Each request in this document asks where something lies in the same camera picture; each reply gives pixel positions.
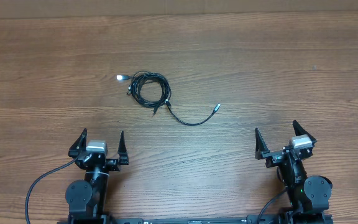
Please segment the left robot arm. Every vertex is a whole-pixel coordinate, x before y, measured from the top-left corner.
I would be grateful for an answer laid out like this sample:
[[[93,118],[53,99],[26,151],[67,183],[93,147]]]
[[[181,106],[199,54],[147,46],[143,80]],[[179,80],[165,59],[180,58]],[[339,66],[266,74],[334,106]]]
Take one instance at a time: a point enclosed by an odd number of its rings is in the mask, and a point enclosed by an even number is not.
[[[129,164],[124,132],[121,132],[118,158],[107,158],[108,146],[102,140],[87,140],[84,129],[68,150],[68,156],[85,171],[85,177],[72,182],[66,189],[69,206],[68,223],[116,223],[110,212],[104,210],[110,172],[119,172]]]

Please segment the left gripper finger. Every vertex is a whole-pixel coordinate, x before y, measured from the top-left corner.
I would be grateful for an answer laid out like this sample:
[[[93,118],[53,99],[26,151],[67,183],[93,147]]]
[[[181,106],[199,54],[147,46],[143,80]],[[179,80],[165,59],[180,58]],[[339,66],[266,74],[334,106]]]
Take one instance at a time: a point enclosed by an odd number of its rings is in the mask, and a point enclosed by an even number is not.
[[[126,148],[126,144],[125,144],[124,131],[121,131],[120,140],[119,140],[119,147],[118,147],[117,153],[119,155],[127,155],[127,148]]]
[[[79,152],[86,147],[87,129],[85,128],[79,138],[69,148],[70,152]]]

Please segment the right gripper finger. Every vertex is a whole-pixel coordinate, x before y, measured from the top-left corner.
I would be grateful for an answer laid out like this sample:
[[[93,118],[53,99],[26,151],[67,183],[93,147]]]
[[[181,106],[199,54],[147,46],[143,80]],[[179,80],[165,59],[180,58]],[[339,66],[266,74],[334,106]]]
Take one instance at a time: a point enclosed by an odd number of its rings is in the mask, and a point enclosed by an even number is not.
[[[255,140],[256,140],[256,145],[255,145],[256,153],[270,152],[258,128],[255,128]]]
[[[314,138],[309,132],[307,132],[297,120],[293,120],[292,125],[296,136],[307,135],[312,142],[316,142],[316,138]]]

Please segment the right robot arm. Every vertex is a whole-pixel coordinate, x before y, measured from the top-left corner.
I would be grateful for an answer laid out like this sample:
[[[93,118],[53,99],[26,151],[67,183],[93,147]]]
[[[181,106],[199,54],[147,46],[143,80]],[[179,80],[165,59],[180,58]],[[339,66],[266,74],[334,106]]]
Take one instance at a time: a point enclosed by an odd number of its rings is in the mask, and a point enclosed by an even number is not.
[[[303,161],[313,155],[317,140],[298,121],[292,121],[295,136],[281,151],[270,151],[259,131],[255,129],[255,158],[265,160],[267,168],[275,167],[284,189],[270,199],[261,209],[256,223],[332,223],[333,218],[325,215],[332,194],[332,182],[321,175],[309,176]],[[276,215],[266,215],[268,207],[283,194],[288,195],[289,207]]]

